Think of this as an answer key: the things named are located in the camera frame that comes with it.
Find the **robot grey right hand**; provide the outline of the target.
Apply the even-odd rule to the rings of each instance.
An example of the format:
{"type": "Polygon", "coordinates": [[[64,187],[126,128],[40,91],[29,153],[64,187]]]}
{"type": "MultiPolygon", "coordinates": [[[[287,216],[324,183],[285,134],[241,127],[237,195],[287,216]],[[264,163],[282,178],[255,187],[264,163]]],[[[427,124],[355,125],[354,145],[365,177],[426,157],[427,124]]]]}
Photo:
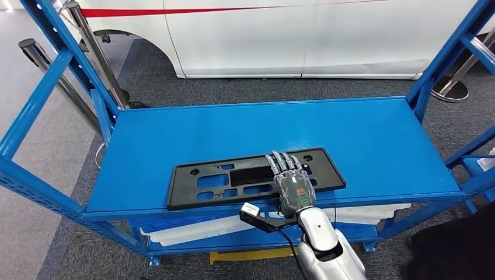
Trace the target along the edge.
{"type": "Polygon", "coordinates": [[[280,196],[279,211],[285,218],[291,219],[297,212],[315,206],[314,187],[297,157],[272,151],[265,158],[273,172],[275,189],[280,196]]]}

